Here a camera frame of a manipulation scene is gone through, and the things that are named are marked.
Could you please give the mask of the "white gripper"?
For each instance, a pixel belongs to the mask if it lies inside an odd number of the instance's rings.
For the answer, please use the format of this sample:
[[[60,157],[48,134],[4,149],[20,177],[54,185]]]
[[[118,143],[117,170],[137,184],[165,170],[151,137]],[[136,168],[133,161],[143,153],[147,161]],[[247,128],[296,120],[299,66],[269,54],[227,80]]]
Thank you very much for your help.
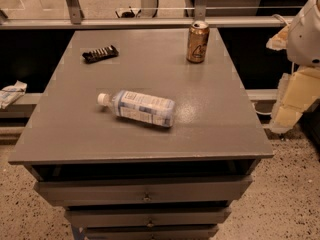
[[[275,51],[287,49],[291,62],[311,66],[299,67],[293,74],[284,73],[279,81],[269,128],[273,133],[284,134],[320,98],[319,0],[308,0],[290,27],[283,27],[267,41],[266,47]]]

